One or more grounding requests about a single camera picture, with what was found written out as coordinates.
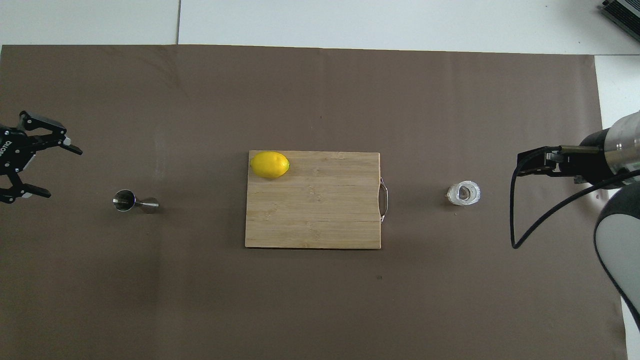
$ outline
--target cutting board handle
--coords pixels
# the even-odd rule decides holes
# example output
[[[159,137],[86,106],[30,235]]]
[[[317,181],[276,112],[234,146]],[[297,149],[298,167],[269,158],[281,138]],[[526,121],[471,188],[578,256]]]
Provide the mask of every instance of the cutting board handle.
[[[387,189],[387,186],[385,185],[384,180],[382,180],[382,177],[380,177],[380,190],[382,190],[382,194],[384,194],[385,196],[385,202],[384,202],[384,207],[382,209],[384,209],[384,211],[380,211],[380,222],[385,221],[385,215],[387,214],[387,210],[389,210],[389,190]]]

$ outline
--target black cable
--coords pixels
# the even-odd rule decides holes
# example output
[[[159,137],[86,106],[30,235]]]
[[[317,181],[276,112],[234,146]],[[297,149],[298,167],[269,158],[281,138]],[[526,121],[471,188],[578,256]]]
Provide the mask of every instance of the black cable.
[[[600,181],[599,183],[597,183],[596,185],[590,186],[584,190],[581,190],[571,196],[569,196],[568,198],[566,198],[565,200],[562,200],[561,202],[559,202],[557,205],[555,205],[553,208],[549,209],[549,211],[547,211],[544,215],[542,215],[541,217],[539,217],[539,219],[537,219],[532,226],[530,226],[528,228],[528,230],[522,235],[522,237],[518,240],[518,242],[515,241],[515,232],[513,229],[513,196],[514,196],[514,192],[515,192],[515,184],[516,184],[516,178],[518,176],[518,173],[520,172],[520,170],[522,169],[522,167],[524,166],[525,163],[527,163],[529,160],[533,159],[534,157],[540,155],[543,152],[548,152],[548,151],[557,151],[560,150],[561,147],[543,147],[541,149],[539,149],[538,151],[532,152],[530,155],[528,155],[526,158],[524,158],[521,162],[518,163],[518,165],[516,166],[516,169],[513,171],[513,175],[511,176],[511,191],[509,193],[509,225],[511,228],[511,247],[513,247],[514,249],[519,248],[522,243],[529,237],[529,235],[531,235],[531,233],[533,233],[533,231],[540,226],[540,224],[542,224],[546,219],[548,219],[551,215],[553,215],[556,211],[562,209],[563,207],[565,207],[567,204],[569,204],[570,202],[574,201],[575,199],[578,199],[582,196],[587,195],[588,193],[594,192],[598,189],[601,189],[607,185],[611,185],[620,181],[624,181],[626,179],[630,179],[631,177],[635,177],[635,176],[640,176],[640,170],[634,170],[631,172],[625,172],[624,174],[618,174],[614,177],[611,177],[607,180],[603,180]]]
[[[551,146],[545,146],[545,147],[541,147],[540,149],[538,149],[537,151],[534,151],[532,153],[530,153],[529,155],[527,155],[524,159],[520,160],[520,162],[516,165],[516,169],[513,171],[513,175],[511,175],[511,188],[509,191],[509,226],[511,228],[511,247],[513,247],[514,249],[519,248],[522,243],[524,242],[525,239],[520,239],[520,241],[518,241],[518,243],[516,243],[515,241],[515,231],[513,229],[513,195],[515,193],[515,189],[516,189],[516,179],[518,177],[518,173],[522,170],[522,167],[529,162],[530,160],[532,160],[533,158],[535,158],[536,156],[539,156],[540,154],[544,154],[545,152],[548,151],[559,151],[561,148],[560,146],[555,146],[555,147],[551,147]]]

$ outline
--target metal handle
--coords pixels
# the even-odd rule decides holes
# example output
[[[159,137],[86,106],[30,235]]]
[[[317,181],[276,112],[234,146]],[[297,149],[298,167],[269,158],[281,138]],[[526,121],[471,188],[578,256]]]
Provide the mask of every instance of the metal handle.
[[[389,210],[389,190],[387,189],[387,186],[385,185],[384,180],[382,180],[382,177],[380,178],[380,188],[384,190],[384,194],[385,194],[385,211],[380,214],[380,222],[383,222],[385,221],[385,215],[387,214],[387,210]]]

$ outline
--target robotic arm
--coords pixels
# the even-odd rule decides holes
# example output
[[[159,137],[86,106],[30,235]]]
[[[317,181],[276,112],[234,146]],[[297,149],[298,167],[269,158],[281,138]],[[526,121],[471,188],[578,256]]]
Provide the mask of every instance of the robotic arm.
[[[593,184],[554,206],[515,241],[513,195],[515,179],[530,174],[573,176],[575,183]],[[551,214],[597,189],[621,188],[596,222],[594,245],[598,259],[627,303],[640,328],[640,111],[609,129],[587,136],[578,146],[540,147],[518,154],[511,178],[511,246],[519,248]]]
[[[28,136],[26,131],[36,129],[49,130],[46,135]],[[51,193],[31,184],[24,184],[18,173],[23,171],[37,151],[59,146],[74,154],[82,155],[80,148],[71,145],[71,139],[66,135],[67,129],[55,120],[39,115],[30,115],[26,111],[20,113],[20,121],[16,127],[6,127],[0,124],[0,176],[7,175],[12,186],[9,189],[0,188],[0,202],[11,204],[17,197],[38,195],[50,197]]]

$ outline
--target metal jigger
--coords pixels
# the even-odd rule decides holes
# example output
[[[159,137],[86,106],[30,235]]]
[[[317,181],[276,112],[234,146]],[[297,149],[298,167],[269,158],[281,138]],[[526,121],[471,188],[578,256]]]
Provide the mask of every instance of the metal jigger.
[[[156,212],[160,204],[155,197],[148,197],[138,200],[131,190],[120,190],[113,197],[113,205],[118,211],[129,211],[133,208],[140,208],[147,214]]]

